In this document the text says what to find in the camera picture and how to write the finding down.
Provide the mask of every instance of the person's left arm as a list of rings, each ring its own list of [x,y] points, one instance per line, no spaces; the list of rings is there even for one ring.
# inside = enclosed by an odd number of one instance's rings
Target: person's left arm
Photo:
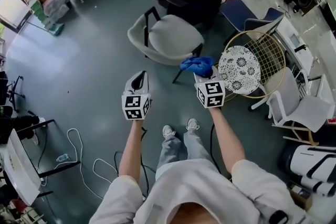
[[[122,154],[119,177],[110,185],[104,199],[89,224],[133,223],[142,205],[140,179],[141,127],[143,121],[133,121],[131,132]]]

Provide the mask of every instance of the blue cloth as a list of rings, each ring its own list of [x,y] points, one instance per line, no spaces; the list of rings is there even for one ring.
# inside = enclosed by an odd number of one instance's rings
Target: blue cloth
[[[211,57],[191,57],[185,59],[181,64],[181,70],[190,70],[196,75],[210,77],[214,60]]]

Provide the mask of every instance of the white armchair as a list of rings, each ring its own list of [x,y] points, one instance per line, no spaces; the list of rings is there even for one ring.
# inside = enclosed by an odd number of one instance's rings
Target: white armchair
[[[149,30],[148,17],[151,13],[157,22]],[[191,24],[175,15],[160,18],[154,7],[141,15],[127,34],[133,45],[146,57],[169,66],[179,66],[183,60],[199,56],[204,43],[202,35]]]
[[[277,74],[275,74],[269,83],[274,83],[273,80],[277,80],[277,77]],[[286,68],[282,84],[278,90],[270,95],[266,102],[269,106],[268,117],[273,117],[273,126],[291,129],[297,137],[297,139],[286,136],[284,138],[317,146],[318,143],[314,142],[311,132],[317,132],[323,126],[328,117],[331,104],[309,95],[309,90],[306,93],[303,99],[300,100],[296,79],[290,69]],[[293,121],[291,126],[284,125],[288,121]],[[297,127],[295,122],[305,127]],[[303,140],[296,131],[308,131],[309,140]]]

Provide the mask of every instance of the forearm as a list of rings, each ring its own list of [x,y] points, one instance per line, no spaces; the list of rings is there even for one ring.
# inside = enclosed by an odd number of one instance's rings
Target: forearm
[[[213,118],[220,151],[226,169],[231,173],[234,164],[245,159],[245,152],[238,137],[233,132],[219,108],[209,109]]]
[[[133,121],[130,135],[127,139],[124,152],[121,157],[119,176],[128,175],[136,182],[140,180],[141,158],[141,127],[143,121]]]

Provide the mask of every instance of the gold metal frame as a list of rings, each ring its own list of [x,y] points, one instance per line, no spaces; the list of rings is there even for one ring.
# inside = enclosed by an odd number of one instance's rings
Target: gold metal frame
[[[236,36],[234,36],[226,45],[224,51],[226,51],[230,46],[233,46],[232,42],[239,36],[243,34],[248,33],[259,33],[262,34],[262,36],[257,40],[251,40],[248,43],[244,44],[243,46],[247,49],[249,49],[258,59],[260,64],[260,72],[261,72],[261,84],[264,85],[269,78],[271,78],[275,73],[283,70],[281,81],[279,82],[278,86],[275,87],[274,90],[271,92],[262,95],[262,96],[249,96],[244,95],[243,96],[247,98],[252,99],[260,99],[264,98],[266,96],[271,95],[273,92],[275,92],[281,85],[283,78],[285,76],[285,70],[286,70],[286,59],[285,54],[281,49],[281,46],[277,43],[277,41],[272,38],[269,34],[262,33],[259,31],[244,31],[240,32]]]

